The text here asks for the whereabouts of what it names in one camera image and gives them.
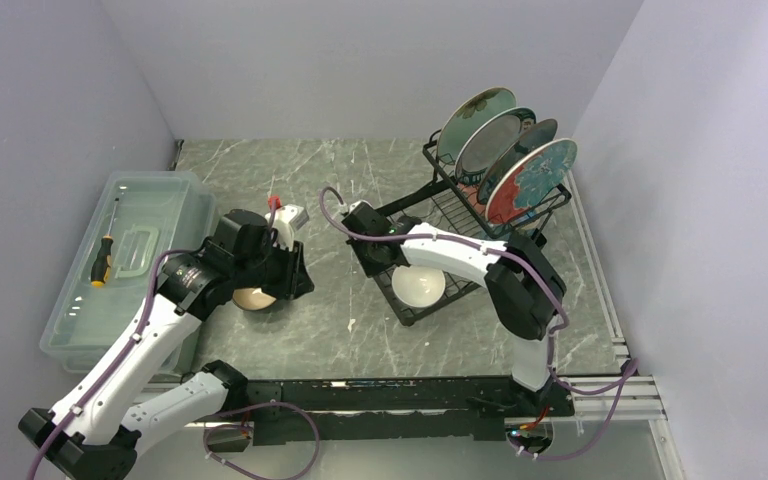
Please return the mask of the white bowl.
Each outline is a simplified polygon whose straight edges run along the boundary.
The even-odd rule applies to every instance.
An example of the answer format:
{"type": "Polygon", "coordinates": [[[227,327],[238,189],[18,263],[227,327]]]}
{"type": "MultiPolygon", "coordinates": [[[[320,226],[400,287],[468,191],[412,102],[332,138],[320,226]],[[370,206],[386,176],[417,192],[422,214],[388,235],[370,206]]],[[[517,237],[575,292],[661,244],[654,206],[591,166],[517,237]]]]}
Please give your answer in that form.
{"type": "Polygon", "coordinates": [[[398,266],[391,277],[396,298],[412,308],[427,308],[442,299],[446,278],[442,270],[421,266],[398,266]]]}

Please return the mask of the black wire dish rack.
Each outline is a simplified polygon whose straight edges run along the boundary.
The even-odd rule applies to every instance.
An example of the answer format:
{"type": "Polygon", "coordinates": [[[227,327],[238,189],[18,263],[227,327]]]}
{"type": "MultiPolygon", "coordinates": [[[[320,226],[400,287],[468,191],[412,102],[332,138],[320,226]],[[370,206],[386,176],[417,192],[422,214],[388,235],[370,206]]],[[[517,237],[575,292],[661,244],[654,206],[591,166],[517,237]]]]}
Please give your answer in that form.
{"type": "MultiPolygon", "coordinates": [[[[492,226],[478,211],[478,204],[468,198],[466,188],[455,182],[454,177],[445,172],[443,163],[436,158],[439,134],[439,131],[435,131],[422,147],[423,156],[433,167],[432,180],[416,192],[378,208],[377,214],[394,221],[400,214],[405,215],[408,208],[426,205],[431,208],[430,215],[437,219],[436,224],[454,233],[474,235],[489,240],[503,240],[508,234],[517,232],[530,237],[537,247],[543,247],[547,243],[543,230],[548,220],[556,210],[566,206],[572,200],[569,189],[559,184],[538,204],[536,209],[517,217],[513,224],[492,226]]],[[[411,307],[398,300],[395,295],[392,284],[392,276],[396,268],[394,264],[385,266],[374,263],[356,240],[349,239],[347,244],[352,247],[358,257],[364,273],[375,280],[396,318],[404,326],[410,327],[478,289],[476,284],[446,273],[444,275],[446,287],[440,300],[428,307],[411,307]]]]}

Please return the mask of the white plate teal lettered rim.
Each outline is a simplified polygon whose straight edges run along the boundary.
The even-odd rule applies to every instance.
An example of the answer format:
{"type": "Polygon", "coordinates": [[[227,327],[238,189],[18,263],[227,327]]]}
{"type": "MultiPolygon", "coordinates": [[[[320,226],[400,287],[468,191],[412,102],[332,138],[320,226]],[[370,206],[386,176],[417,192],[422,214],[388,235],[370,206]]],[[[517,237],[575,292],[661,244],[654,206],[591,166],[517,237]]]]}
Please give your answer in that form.
{"type": "Polygon", "coordinates": [[[522,106],[507,109],[487,120],[459,152],[455,164],[456,180],[467,186],[479,184],[489,167],[535,123],[535,112],[522,106]]]}

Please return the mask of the red rimmed bottom plate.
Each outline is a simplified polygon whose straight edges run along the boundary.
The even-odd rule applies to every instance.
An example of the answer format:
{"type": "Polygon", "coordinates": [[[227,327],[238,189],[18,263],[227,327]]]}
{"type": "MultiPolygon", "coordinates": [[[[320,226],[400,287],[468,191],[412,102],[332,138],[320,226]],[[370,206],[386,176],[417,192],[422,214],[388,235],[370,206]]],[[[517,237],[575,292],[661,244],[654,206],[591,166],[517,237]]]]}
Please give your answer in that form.
{"type": "Polygon", "coordinates": [[[526,155],[492,191],[486,204],[485,219],[494,225],[506,224],[534,209],[563,181],[577,154],[577,142],[562,138],[526,155]]]}

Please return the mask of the light blue flower plate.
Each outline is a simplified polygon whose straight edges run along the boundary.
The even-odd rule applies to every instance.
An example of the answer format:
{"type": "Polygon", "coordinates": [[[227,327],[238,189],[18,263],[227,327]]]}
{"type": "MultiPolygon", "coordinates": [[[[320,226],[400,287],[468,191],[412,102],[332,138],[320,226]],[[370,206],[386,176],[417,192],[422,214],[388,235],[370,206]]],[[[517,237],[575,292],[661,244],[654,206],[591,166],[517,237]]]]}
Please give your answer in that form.
{"type": "Polygon", "coordinates": [[[506,87],[484,90],[456,109],[438,137],[437,159],[454,165],[467,140],[497,114],[517,105],[513,91],[506,87]]]}

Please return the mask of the dark teal plate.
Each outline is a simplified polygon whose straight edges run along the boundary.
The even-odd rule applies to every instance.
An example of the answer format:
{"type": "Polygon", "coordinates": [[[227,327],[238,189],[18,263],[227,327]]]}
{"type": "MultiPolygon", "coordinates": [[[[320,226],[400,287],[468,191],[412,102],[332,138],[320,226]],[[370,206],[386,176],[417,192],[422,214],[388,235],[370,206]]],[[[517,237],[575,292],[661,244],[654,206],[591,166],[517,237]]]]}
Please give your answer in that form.
{"type": "Polygon", "coordinates": [[[530,152],[555,138],[559,124],[554,118],[542,120],[519,135],[490,166],[476,191],[477,202],[485,205],[507,172],[530,152]]]}

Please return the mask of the pink mug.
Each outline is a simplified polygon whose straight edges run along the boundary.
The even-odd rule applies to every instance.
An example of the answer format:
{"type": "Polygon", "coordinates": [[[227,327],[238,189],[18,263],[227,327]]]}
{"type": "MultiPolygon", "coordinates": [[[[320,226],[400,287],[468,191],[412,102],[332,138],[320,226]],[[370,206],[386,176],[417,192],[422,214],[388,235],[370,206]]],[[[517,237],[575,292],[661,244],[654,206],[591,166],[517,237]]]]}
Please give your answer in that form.
{"type": "Polygon", "coordinates": [[[458,185],[459,191],[462,193],[462,195],[466,198],[467,203],[470,205],[470,207],[479,215],[483,215],[486,206],[478,201],[478,187],[477,185],[465,185],[465,184],[459,184],[458,185]]]}

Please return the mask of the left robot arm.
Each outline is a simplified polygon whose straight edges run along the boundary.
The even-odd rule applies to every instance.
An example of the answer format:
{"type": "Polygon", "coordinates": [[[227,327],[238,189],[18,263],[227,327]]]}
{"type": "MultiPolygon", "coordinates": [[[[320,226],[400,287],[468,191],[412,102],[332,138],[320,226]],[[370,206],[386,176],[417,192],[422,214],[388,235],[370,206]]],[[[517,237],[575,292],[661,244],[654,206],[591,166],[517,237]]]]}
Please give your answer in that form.
{"type": "Polygon", "coordinates": [[[184,425],[250,411],[247,377],[221,360],[147,402],[136,398],[236,291],[293,300],[313,290],[295,237],[307,219],[296,205],[266,215],[234,209],[199,248],[160,254],[143,303],[102,359],[52,407],[32,408],[21,418],[20,431],[37,450],[34,463],[48,460],[71,479],[122,479],[142,454],[184,425]]]}

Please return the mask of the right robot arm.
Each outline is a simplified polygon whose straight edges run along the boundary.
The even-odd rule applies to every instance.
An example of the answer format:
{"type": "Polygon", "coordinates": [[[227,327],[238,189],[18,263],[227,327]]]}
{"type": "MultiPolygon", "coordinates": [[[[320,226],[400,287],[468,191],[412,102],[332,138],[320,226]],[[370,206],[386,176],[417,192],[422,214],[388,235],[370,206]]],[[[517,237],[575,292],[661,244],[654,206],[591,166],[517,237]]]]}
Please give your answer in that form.
{"type": "Polygon", "coordinates": [[[511,401],[534,415],[550,399],[553,335],[568,322],[566,286],[531,238],[480,240],[405,217],[392,223],[366,202],[331,224],[360,248],[365,266],[429,267],[484,288],[502,326],[514,337],[511,401]]]}

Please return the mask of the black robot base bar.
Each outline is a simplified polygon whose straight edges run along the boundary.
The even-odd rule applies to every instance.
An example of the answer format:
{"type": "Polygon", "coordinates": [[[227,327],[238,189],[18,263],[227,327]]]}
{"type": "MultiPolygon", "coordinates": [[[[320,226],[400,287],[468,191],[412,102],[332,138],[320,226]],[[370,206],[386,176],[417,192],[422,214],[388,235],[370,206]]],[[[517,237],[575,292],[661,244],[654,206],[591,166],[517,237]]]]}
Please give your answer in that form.
{"type": "Polygon", "coordinates": [[[469,437],[502,441],[517,423],[575,413],[560,386],[530,392],[509,376],[252,380],[247,392],[207,415],[244,421],[257,446],[310,440],[469,437]]]}

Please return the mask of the dark bowl beige inside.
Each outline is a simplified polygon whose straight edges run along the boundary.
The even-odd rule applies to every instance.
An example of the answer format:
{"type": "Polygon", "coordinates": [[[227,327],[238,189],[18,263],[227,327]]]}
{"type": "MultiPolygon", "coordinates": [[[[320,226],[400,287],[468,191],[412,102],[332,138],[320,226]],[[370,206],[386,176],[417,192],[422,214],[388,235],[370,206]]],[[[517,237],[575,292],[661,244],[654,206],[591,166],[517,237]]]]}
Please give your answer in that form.
{"type": "Polygon", "coordinates": [[[260,288],[242,288],[234,291],[232,301],[242,310],[259,311],[272,306],[277,299],[260,288]]]}

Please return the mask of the clear plastic storage box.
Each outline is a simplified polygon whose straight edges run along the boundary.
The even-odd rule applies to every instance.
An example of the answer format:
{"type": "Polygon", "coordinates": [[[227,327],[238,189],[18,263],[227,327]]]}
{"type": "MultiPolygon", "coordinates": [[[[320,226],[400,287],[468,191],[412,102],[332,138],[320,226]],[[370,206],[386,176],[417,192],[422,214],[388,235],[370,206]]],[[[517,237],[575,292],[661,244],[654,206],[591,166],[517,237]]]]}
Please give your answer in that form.
{"type": "Polygon", "coordinates": [[[191,172],[112,173],[42,333],[41,351],[69,373],[88,373],[142,305],[157,256],[196,249],[217,221],[215,196],[191,172]],[[96,288],[90,270],[116,197],[111,271],[96,288]]]}

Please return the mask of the yellow black screwdriver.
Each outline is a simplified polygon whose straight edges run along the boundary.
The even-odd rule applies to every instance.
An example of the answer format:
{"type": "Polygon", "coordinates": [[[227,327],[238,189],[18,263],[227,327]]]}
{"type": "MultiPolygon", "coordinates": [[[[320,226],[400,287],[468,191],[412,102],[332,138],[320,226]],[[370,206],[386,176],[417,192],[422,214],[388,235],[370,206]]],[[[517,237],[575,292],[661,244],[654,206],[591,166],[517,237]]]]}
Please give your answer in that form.
{"type": "Polygon", "coordinates": [[[112,230],[120,204],[120,198],[116,197],[113,201],[113,208],[110,214],[108,228],[99,242],[99,248],[90,270],[90,283],[93,287],[103,287],[109,278],[112,265],[112,247],[114,238],[112,230]]]}

